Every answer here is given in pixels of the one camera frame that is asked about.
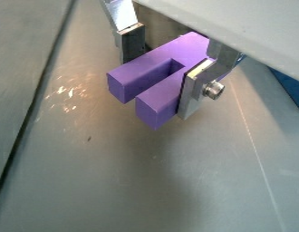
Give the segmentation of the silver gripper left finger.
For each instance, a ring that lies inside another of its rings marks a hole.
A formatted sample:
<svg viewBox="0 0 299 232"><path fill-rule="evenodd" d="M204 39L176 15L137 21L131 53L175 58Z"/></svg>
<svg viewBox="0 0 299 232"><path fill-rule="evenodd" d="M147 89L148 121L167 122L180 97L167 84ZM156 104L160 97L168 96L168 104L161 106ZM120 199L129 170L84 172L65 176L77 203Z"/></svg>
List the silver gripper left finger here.
<svg viewBox="0 0 299 232"><path fill-rule="evenodd" d="M111 22L121 63L145 53L145 25L137 21L132 0L100 0Z"/></svg>

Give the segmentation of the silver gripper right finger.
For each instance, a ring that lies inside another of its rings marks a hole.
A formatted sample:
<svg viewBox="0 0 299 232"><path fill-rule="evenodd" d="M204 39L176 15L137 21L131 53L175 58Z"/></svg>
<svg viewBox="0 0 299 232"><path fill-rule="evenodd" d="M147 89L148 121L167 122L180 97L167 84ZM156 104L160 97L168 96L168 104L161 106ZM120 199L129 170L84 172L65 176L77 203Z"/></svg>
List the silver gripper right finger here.
<svg viewBox="0 0 299 232"><path fill-rule="evenodd" d="M217 100L225 86L219 82L244 58L244 54L228 45L209 40L207 58L184 74L177 106L177 116L185 120L200 108L201 100Z"/></svg>

